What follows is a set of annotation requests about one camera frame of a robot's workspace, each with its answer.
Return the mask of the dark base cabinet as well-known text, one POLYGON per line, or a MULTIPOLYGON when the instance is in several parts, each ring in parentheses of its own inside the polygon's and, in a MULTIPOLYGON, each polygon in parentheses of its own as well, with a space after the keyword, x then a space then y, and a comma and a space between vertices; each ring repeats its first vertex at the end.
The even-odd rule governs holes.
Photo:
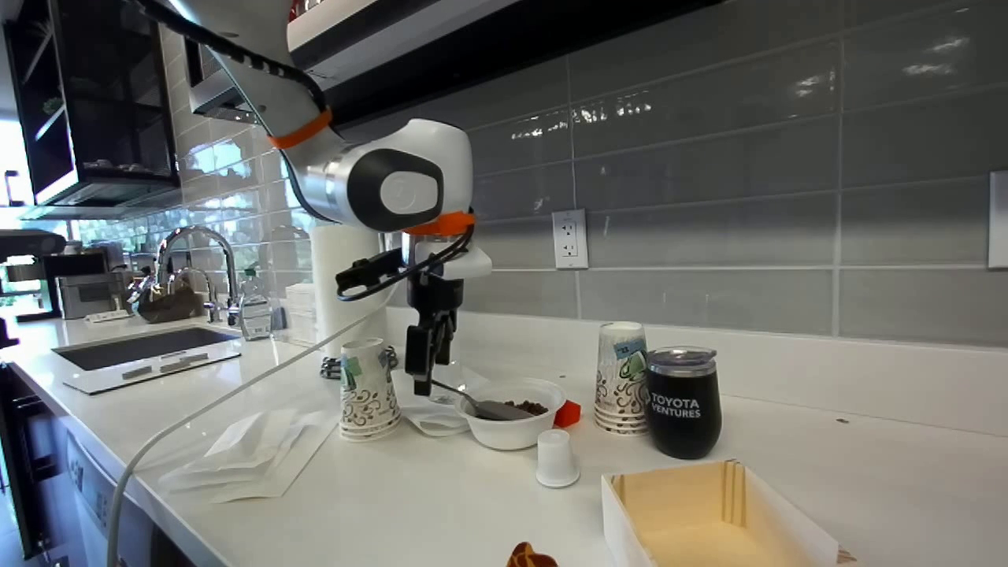
POLYGON ((69 567, 53 413, 7 363, 0 363, 0 453, 22 559, 69 567))

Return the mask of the tall chrome tap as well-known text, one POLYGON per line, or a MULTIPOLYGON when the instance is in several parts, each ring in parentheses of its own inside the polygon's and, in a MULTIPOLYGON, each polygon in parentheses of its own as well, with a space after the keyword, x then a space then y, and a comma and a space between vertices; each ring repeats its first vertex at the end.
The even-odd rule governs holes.
POLYGON ((220 303, 220 320, 229 318, 231 316, 231 309, 233 306, 236 306, 239 291, 234 250, 225 237, 209 227, 190 225, 170 232, 158 245, 154 258, 154 272, 152 272, 154 279, 152 284, 154 286, 172 286, 172 276, 176 270, 198 267, 193 266, 192 261, 188 261, 187 265, 182 266, 176 265, 173 260, 174 244, 180 241, 188 241, 194 236, 204 237, 205 240, 215 242, 220 247, 220 253, 224 259, 224 272, 226 272, 224 284, 227 284, 227 295, 224 301, 220 301, 219 294, 217 294, 217 301, 220 303))

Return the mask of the silver toaster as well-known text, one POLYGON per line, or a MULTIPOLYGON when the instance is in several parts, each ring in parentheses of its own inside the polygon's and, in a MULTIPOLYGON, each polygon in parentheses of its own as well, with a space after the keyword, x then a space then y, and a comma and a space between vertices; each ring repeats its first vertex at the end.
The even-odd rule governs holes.
POLYGON ((61 318, 78 320, 93 313, 127 309, 123 275, 122 272, 104 272, 57 277, 61 318))

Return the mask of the black glass wall cabinet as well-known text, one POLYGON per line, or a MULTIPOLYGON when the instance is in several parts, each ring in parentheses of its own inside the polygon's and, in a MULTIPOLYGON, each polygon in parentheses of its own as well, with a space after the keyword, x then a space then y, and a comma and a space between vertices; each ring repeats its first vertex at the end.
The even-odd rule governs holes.
POLYGON ((176 196, 161 33, 129 0, 11 0, 2 25, 36 206, 176 196))

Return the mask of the stack of white containers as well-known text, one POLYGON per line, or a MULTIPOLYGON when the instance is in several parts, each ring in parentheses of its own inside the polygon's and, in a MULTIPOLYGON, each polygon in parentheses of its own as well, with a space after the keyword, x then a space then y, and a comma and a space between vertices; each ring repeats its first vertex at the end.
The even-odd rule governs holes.
POLYGON ((291 343, 310 346, 317 337, 314 284, 292 284, 285 287, 281 306, 287 318, 285 337, 291 343))

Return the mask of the stack of patterned paper cups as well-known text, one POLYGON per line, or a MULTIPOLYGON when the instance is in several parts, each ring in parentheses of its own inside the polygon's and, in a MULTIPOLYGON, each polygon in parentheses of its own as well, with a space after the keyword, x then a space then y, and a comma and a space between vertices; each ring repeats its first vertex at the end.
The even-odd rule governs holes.
POLYGON ((646 435, 646 335, 629 321, 602 324, 595 370, 595 426, 613 435, 646 435))
POLYGON ((339 362, 339 435, 352 442, 368 442, 392 433, 401 422, 401 410, 386 343, 381 338, 345 343, 339 362))

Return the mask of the small white pod cup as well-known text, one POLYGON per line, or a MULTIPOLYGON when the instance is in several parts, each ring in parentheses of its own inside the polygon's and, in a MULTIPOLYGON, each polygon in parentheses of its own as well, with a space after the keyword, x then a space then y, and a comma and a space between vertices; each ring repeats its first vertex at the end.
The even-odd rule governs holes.
POLYGON ((579 480, 580 467, 568 431, 551 428, 539 435, 535 477, 548 488, 570 487, 579 480))

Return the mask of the clear soap bottle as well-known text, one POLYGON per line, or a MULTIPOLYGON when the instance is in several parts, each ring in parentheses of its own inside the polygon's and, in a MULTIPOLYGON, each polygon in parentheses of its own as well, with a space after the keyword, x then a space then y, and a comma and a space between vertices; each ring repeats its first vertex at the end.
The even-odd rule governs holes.
POLYGON ((239 326, 246 341, 267 339, 272 335, 272 304, 266 284, 256 265, 243 270, 245 280, 240 287, 239 326))

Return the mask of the white lid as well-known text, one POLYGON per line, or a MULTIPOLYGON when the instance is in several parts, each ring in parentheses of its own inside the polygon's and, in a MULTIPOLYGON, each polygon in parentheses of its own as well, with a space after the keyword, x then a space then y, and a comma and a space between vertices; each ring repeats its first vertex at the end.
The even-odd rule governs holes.
POLYGON ((469 431, 469 422, 457 410, 440 403, 403 406, 401 415, 419 432, 432 438, 464 434, 469 431))

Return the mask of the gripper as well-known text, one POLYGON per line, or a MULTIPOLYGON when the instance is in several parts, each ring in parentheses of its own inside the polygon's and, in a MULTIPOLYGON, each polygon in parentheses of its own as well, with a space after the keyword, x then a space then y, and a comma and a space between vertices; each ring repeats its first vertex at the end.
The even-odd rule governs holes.
POLYGON ((439 365, 450 364, 451 341, 458 329, 464 290, 464 280, 445 280, 427 272, 407 279, 407 304, 419 319, 417 325, 406 330, 406 373, 413 378, 413 393, 417 396, 431 394, 432 359, 439 365))

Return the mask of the paper towel roll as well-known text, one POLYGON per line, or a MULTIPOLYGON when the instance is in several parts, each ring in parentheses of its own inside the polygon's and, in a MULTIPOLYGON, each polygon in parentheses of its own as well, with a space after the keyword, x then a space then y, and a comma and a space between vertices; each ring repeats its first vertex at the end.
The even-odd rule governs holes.
POLYGON ((318 225, 310 230, 317 340, 328 338, 357 319, 366 320, 323 348, 327 358, 340 359, 342 345, 367 338, 386 337, 386 293, 365 300, 343 302, 338 298, 337 276, 356 261, 368 259, 380 251, 377 233, 342 224, 318 225))

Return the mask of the white bowl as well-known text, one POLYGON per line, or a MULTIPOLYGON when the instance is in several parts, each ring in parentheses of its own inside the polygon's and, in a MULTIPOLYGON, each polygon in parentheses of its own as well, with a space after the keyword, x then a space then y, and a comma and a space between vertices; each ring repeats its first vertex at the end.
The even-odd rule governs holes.
POLYGON ((523 450, 536 445, 539 435, 554 427, 554 418, 568 401, 559 385, 540 378, 511 378, 475 387, 469 395, 476 401, 535 402, 547 411, 526 419, 496 422, 474 413, 465 398, 457 398, 454 408, 469 423, 469 430, 480 444, 494 450, 523 450))

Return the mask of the light wooden tray box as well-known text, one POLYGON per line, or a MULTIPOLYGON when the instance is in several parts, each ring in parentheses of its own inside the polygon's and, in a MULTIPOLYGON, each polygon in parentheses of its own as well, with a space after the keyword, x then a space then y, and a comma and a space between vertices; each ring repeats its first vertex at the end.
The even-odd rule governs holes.
POLYGON ((736 460, 605 475, 601 500, 614 567, 861 567, 736 460))

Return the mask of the silver spatula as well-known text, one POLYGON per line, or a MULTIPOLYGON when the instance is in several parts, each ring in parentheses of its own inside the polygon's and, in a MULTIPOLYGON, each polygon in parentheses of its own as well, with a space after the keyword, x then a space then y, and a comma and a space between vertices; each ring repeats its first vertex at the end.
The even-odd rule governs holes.
POLYGON ((458 387, 453 387, 453 385, 440 383, 438 380, 431 380, 431 383, 440 387, 443 390, 452 391, 463 398, 474 410, 474 415, 480 419, 497 422, 512 422, 534 417, 532 413, 517 408, 517 406, 509 406, 508 403, 497 401, 478 401, 478 399, 471 396, 467 391, 461 390, 461 388, 458 387))

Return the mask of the sink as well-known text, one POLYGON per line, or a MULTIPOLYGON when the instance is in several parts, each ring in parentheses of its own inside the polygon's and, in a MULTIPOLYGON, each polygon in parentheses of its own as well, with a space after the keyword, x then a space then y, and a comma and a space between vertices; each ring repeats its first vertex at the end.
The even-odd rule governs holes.
POLYGON ((240 336, 204 326, 139 333, 55 348, 75 366, 66 387, 86 395, 121 390, 202 366, 238 358, 240 336))

